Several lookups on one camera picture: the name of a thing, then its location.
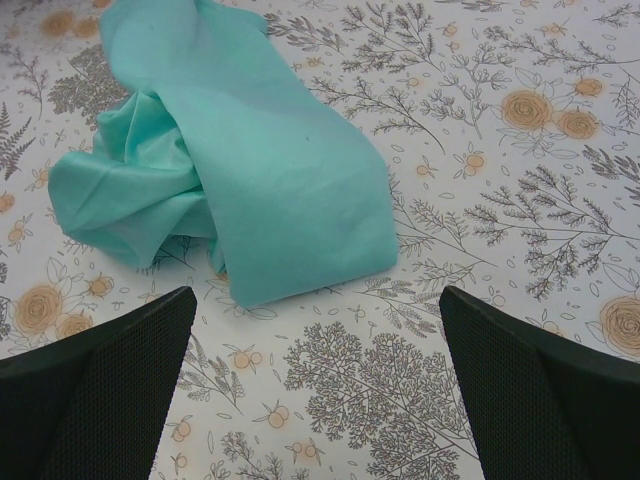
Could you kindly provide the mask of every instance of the fabric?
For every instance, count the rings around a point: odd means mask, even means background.
[[[395,264],[385,162],[291,72],[262,17],[119,0],[100,27],[131,96],[98,117],[92,153],[51,170],[68,236],[138,268],[171,236],[208,238],[243,306]]]

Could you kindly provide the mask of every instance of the fern print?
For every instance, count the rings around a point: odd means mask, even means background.
[[[285,37],[289,45],[299,47],[303,52],[317,52],[325,47],[342,54],[340,49],[347,45],[340,35],[328,27],[315,27],[306,17],[296,17],[286,24],[274,13],[266,14],[265,19],[269,35]]]
[[[503,5],[507,2],[497,2],[496,0],[436,0],[436,3],[458,4],[462,5],[465,10],[481,13],[501,12]]]
[[[193,335],[184,356],[184,363],[176,387],[189,392],[187,398],[209,402],[211,394],[217,393],[242,414],[238,400],[245,396],[245,392],[238,374],[232,372],[222,358],[216,357],[215,361],[209,359],[200,341]]]
[[[421,3],[390,8],[367,2],[366,9],[347,7],[347,13],[342,20],[345,32],[367,32],[368,41],[357,48],[354,60],[342,62],[345,71],[388,69],[398,73],[420,64],[440,70],[432,60],[435,44],[429,30],[433,18]]]
[[[83,50],[69,64],[77,73],[56,80],[49,101],[56,114],[80,110],[85,123],[96,130],[96,116],[124,100],[127,91],[111,75],[100,44]]]
[[[640,208],[640,162],[628,155],[609,155],[603,149],[596,150],[588,145],[585,145],[582,155],[591,162],[591,169],[596,175],[607,180],[626,178],[633,182],[635,186],[624,188],[631,194],[629,198],[633,204]]]
[[[562,47],[557,38],[548,38],[541,44],[531,34],[526,33],[516,38],[500,26],[488,27],[484,33],[489,40],[498,42],[505,50],[535,55],[533,65],[548,67],[559,63],[564,66],[566,73],[574,75],[597,72],[604,66],[640,61],[640,58],[618,61],[608,53],[597,51],[584,40],[578,41],[576,50],[569,50]]]
[[[31,117],[27,122],[16,130],[14,133],[9,133],[11,128],[11,120],[9,118],[9,112],[7,111],[7,105],[2,103],[2,112],[0,112],[0,171],[4,170],[4,179],[9,180],[9,177],[15,172],[20,170],[18,168],[18,162],[34,142],[35,138],[21,143],[22,137],[27,132],[29,124],[31,123]]]
[[[465,216],[481,224],[473,233],[489,247],[499,245],[510,232],[520,234],[528,246],[524,262],[534,276],[526,292],[538,301],[554,290],[565,290],[582,270],[595,273],[612,240],[640,242],[614,229],[612,218],[594,201],[578,201],[575,185],[564,174],[539,165],[519,179],[519,187],[515,194],[506,186],[483,193],[487,203],[465,209]]]

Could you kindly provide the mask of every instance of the gray plant illustration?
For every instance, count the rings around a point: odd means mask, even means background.
[[[184,362],[186,365],[180,371],[176,386],[189,392],[187,394],[189,399],[209,402],[211,393],[217,393],[242,413],[238,407],[238,399],[244,397],[245,393],[238,374],[232,372],[219,356],[215,361],[207,358],[202,345],[193,335],[189,341]]]
[[[255,451],[249,446],[247,436],[243,432],[229,432],[222,437],[224,454],[231,463],[240,462],[236,475],[241,478],[255,480],[282,480],[284,468],[282,460],[275,454],[265,455],[264,461],[256,458]],[[289,478],[292,480],[309,480],[309,470],[296,469]]]
[[[560,63],[564,65],[566,73],[574,75],[596,72],[602,66],[640,61],[640,58],[617,61],[608,53],[598,52],[584,40],[578,41],[578,49],[573,51],[563,48],[557,38],[548,38],[541,44],[533,35],[524,34],[520,38],[516,38],[500,26],[488,27],[484,33],[489,40],[500,43],[500,46],[506,50],[527,52],[537,56],[533,65],[548,67]]]
[[[35,140],[35,138],[32,138],[21,143],[23,141],[22,137],[27,132],[30,124],[31,117],[14,133],[9,133],[11,119],[9,118],[7,105],[5,103],[2,104],[2,111],[0,112],[0,172],[4,170],[5,180],[9,180],[9,177],[19,170],[18,162]]]
[[[497,2],[495,0],[436,0],[436,3],[455,3],[462,5],[465,10],[481,13],[501,12],[502,6],[508,5],[507,2]]]
[[[196,246],[191,237],[185,235],[170,237],[158,250],[158,253],[151,262],[151,266],[149,268],[138,269],[138,273],[153,275],[160,270],[166,262],[177,262],[191,270],[195,270],[195,268],[187,262],[187,254]]]
[[[519,179],[515,194],[506,186],[483,193],[487,204],[465,209],[465,216],[479,222],[473,233],[489,247],[500,244],[509,232],[518,232],[528,250],[524,262],[535,280],[526,287],[537,300],[547,299],[556,289],[567,288],[580,270],[592,274],[602,264],[602,255],[612,240],[640,242],[612,226],[612,218],[593,200],[578,201],[571,179],[539,165]]]
[[[40,115],[42,117],[42,96],[44,89],[47,87],[49,80],[49,71],[38,71],[38,57],[35,56],[28,61],[24,58],[24,54],[20,47],[12,47],[8,43],[0,45],[0,55],[9,57],[9,68],[18,70],[14,75],[14,80],[21,80],[25,86],[18,90],[20,95],[25,95],[38,102],[40,105]]]
[[[609,13],[601,15],[595,19],[602,25],[614,28],[624,28],[629,26],[629,20],[640,21],[640,7],[633,7],[630,3],[625,3],[609,10]]]
[[[631,193],[629,198],[634,205],[640,208],[640,162],[628,155],[609,155],[603,149],[596,150],[588,145],[585,145],[582,155],[591,162],[591,169],[597,175],[608,180],[626,178],[633,182],[635,186],[624,188]]]
[[[265,19],[269,24],[269,35],[286,37],[289,45],[299,47],[304,52],[317,52],[320,47],[326,47],[342,53],[340,49],[347,45],[342,37],[329,27],[317,28],[306,17],[296,17],[283,23],[278,15],[268,13]]]
[[[96,116],[125,99],[127,91],[111,75],[101,45],[83,50],[69,64],[77,73],[56,80],[49,101],[57,114],[80,110],[85,123],[96,130]]]
[[[314,390],[311,428],[349,447],[369,447],[376,478],[458,480],[456,460],[477,458],[453,367],[399,335],[372,348],[339,323],[306,327],[285,360],[288,390]]]
[[[510,68],[515,58],[505,53],[497,53],[496,47],[489,43],[481,43],[478,50],[471,57],[453,55],[452,72],[443,76],[440,89],[429,94],[428,100],[420,102],[420,112],[423,115],[442,121],[447,118],[459,120],[473,127],[479,138],[482,138],[478,121],[489,108],[489,104],[482,101],[483,87],[490,86],[492,90],[507,88],[510,78],[504,76],[504,70],[489,71],[487,67],[503,66]],[[447,96],[443,90],[454,89],[461,94],[468,106],[456,104],[454,96]]]
[[[627,73],[627,80],[624,83],[614,83],[611,86],[617,89],[613,92],[613,104],[618,110],[616,118],[623,127],[633,128],[640,119],[640,98],[631,88],[631,81],[638,82],[635,77]]]
[[[444,153],[444,146],[440,140],[416,119],[414,114],[418,107],[415,102],[408,100],[408,93],[396,87],[389,87],[384,94],[375,94],[372,86],[371,82],[358,77],[355,82],[355,90],[348,92],[345,89],[338,89],[338,86],[329,80],[316,77],[313,80],[311,90],[324,97],[324,102],[329,106],[344,104],[344,115],[348,120],[353,120],[360,113],[389,115],[389,118],[381,120],[374,127],[374,135],[394,130],[411,134],[424,132],[436,142]]]
[[[360,45],[353,60],[345,60],[345,71],[370,72],[388,69],[398,73],[407,67],[426,63],[439,69],[433,60],[435,44],[428,32],[433,21],[421,3],[388,7],[385,3],[366,3],[366,9],[347,7],[342,20],[346,32],[365,31],[366,43]]]
[[[9,332],[11,331],[11,325],[7,323],[7,317],[9,316],[9,300],[8,298],[0,296],[0,342],[5,340],[9,336]]]

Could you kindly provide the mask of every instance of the cloth fold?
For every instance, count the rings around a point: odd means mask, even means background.
[[[393,266],[383,159],[291,72],[265,20],[209,0],[118,0],[101,17],[130,92],[92,153],[50,174],[64,233],[145,268],[172,235],[210,240],[253,306]]]

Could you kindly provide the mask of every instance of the floral tablecloth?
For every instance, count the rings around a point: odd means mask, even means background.
[[[198,239],[130,271],[56,225],[49,168],[90,150],[126,93],[100,46],[109,3],[0,4],[0,356],[192,286],[152,479],[481,478],[437,308],[448,284],[640,359],[637,2],[227,1],[265,15],[301,80],[383,153],[401,255],[254,309]]]

